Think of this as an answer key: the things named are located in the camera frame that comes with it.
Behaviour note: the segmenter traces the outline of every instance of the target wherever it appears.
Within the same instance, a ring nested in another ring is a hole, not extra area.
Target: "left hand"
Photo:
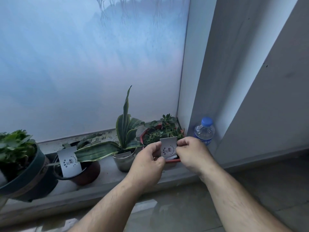
[[[161,178],[165,159],[160,156],[161,142],[149,144],[141,150],[130,168],[126,176],[126,180],[130,181],[136,187],[140,187],[142,191],[154,186]]]

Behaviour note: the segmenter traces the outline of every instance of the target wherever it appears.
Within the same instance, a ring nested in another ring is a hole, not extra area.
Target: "forearm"
[[[291,232],[218,164],[201,171],[226,232]]]
[[[120,232],[142,194],[142,189],[124,179],[91,209],[70,232]]]

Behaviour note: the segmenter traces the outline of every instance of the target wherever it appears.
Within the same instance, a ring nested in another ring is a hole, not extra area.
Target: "blue bottle label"
[[[212,140],[212,138],[210,138],[210,139],[201,139],[198,136],[196,136],[196,134],[194,134],[194,137],[199,139],[199,140],[201,140],[206,146],[209,145],[211,140]]]

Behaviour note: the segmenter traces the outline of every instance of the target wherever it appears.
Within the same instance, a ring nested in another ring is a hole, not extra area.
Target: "dark green pot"
[[[49,159],[37,145],[37,154],[33,161],[18,177],[0,187],[0,196],[31,202],[47,196],[57,185],[58,180],[47,166]]]

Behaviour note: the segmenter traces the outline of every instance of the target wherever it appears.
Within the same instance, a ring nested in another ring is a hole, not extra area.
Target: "plastic bottle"
[[[203,117],[201,124],[195,127],[194,136],[201,140],[205,145],[209,145],[214,137],[215,129],[213,120],[209,117]]]

